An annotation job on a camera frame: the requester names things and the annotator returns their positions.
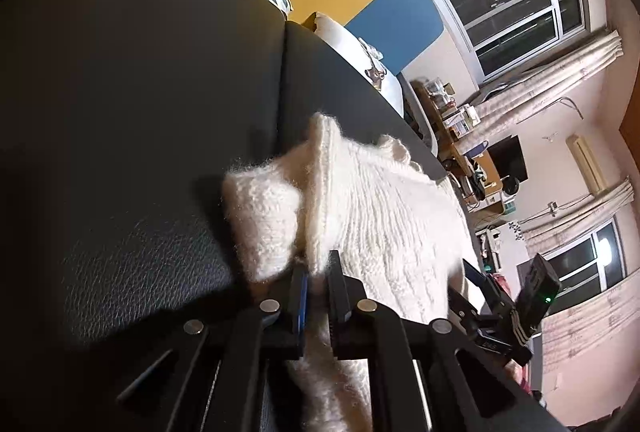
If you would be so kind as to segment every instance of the pipe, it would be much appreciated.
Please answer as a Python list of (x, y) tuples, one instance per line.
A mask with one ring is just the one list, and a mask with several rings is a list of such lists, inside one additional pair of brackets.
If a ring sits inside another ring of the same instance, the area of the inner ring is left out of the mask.
[[(563, 102), (562, 102), (563, 100), (566, 100), (566, 101), (570, 102), (570, 103), (571, 103), (571, 105), (567, 105), (567, 104), (563, 103)], [(533, 118), (536, 114), (538, 114), (538, 113), (542, 112), (543, 110), (548, 109), (548, 108), (549, 108), (549, 107), (551, 107), (552, 105), (555, 105), (555, 104), (558, 104), (558, 103), (560, 103), (561, 105), (564, 105), (565, 107), (569, 107), (569, 108), (574, 109), (574, 110), (575, 110), (575, 112), (577, 112), (577, 113), (578, 113), (578, 115), (580, 116), (580, 119), (581, 119), (581, 120), (584, 120), (584, 116), (583, 116), (583, 115), (582, 115), (582, 113), (580, 112), (580, 109), (578, 108), (578, 106), (577, 106), (577, 105), (575, 105), (575, 102), (574, 102), (571, 98), (569, 98), (568, 96), (560, 96), (560, 98), (558, 98), (557, 100), (552, 101), (552, 102), (551, 102), (550, 104), (548, 104), (547, 106), (545, 106), (545, 107), (543, 107), (543, 108), (541, 108), (541, 109), (537, 110), (537, 111), (536, 111), (536, 112), (534, 112), (532, 115), (527, 116), (524, 120), (520, 120), (518, 123), (516, 123), (516, 125), (519, 125), (519, 124), (521, 124), (522, 122), (526, 122), (529, 118)]]

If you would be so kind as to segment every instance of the beige curtain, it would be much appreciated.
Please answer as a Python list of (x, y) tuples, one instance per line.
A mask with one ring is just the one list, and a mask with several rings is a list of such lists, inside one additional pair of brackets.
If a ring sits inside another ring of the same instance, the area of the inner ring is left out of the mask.
[(543, 374), (559, 370), (562, 364), (597, 347), (638, 317), (640, 270), (596, 297), (542, 320)]
[(613, 188), (595, 196), (591, 201), (533, 228), (523, 229), (527, 252), (548, 253), (572, 242), (612, 218), (623, 206), (634, 200), (634, 189), (626, 178)]
[(565, 96), (622, 54), (618, 32), (601, 33), (564, 57), (516, 76), (508, 81), (507, 89), (476, 106), (481, 122), (456, 142), (456, 148), (464, 154), (512, 128)]

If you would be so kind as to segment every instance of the metal screw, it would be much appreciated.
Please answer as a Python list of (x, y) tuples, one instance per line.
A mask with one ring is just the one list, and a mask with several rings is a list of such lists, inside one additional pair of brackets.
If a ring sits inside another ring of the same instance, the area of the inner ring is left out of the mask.
[(453, 327), (451, 326), (451, 322), (445, 320), (444, 318), (437, 319), (433, 324), (431, 324), (433, 330), (441, 335), (447, 335), (451, 332)]
[(365, 313), (371, 313), (372, 311), (378, 309), (378, 304), (368, 298), (358, 300), (357, 306), (360, 311), (364, 311)]
[(182, 328), (188, 335), (197, 335), (204, 329), (204, 324), (199, 320), (193, 319), (185, 322)]
[(267, 298), (267, 300), (260, 302), (260, 309), (265, 313), (275, 313), (280, 309), (280, 302), (273, 298)]

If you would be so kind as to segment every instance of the ceiling light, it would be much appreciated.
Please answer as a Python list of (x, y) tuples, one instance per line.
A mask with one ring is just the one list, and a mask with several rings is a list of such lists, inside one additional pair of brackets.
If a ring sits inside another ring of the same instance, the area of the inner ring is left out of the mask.
[(598, 262), (603, 266), (611, 264), (611, 245), (608, 238), (601, 238), (598, 241)]

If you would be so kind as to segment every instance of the blanket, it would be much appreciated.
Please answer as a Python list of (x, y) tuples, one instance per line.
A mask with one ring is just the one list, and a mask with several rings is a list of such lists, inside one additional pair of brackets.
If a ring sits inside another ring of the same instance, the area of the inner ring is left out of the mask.
[(402, 318), (447, 317), (447, 282), (465, 294), (462, 259), (477, 261), (465, 216), (446, 178), (422, 173), (400, 141), (365, 146), (316, 114), (308, 140), (223, 182), (227, 219), (252, 293), (294, 260), (310, 272), (305, 356), (290, 372), (306, 396), (310, 431), (370, 431), (365, 360), (338, 362), (330, 348), (321, 294), (330, 250), (367, 296)]

